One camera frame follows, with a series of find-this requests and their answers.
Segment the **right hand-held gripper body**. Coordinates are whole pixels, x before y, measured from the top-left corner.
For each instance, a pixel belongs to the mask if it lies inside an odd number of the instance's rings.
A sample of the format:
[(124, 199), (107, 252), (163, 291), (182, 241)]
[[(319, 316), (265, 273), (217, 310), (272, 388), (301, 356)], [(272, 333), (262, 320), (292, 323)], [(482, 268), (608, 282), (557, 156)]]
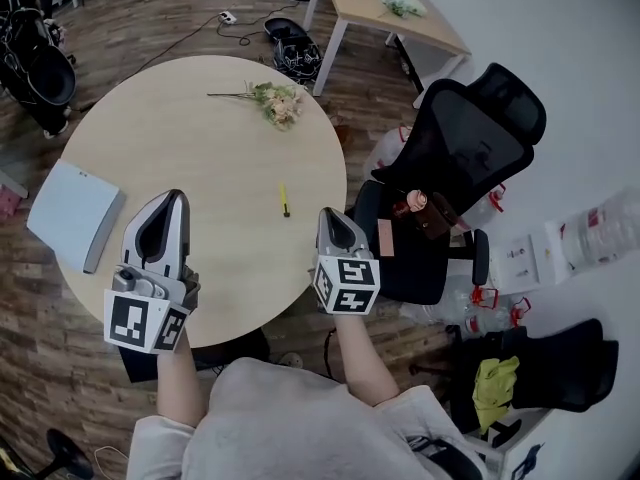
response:
[(331, 315), (368, 315), (381, 287), (379, 261), (364, 246), (319, 246), (311, 285)]

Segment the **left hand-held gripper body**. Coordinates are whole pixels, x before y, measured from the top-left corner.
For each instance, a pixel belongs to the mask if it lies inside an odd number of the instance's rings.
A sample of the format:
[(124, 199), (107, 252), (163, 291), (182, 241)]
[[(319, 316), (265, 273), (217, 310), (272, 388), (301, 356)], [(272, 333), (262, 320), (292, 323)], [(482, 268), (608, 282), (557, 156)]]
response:
[(198, 306), (199, 275), (172, 279), (130, 265), (104, 291), (104, 340), (145, 354), (173, 352)]

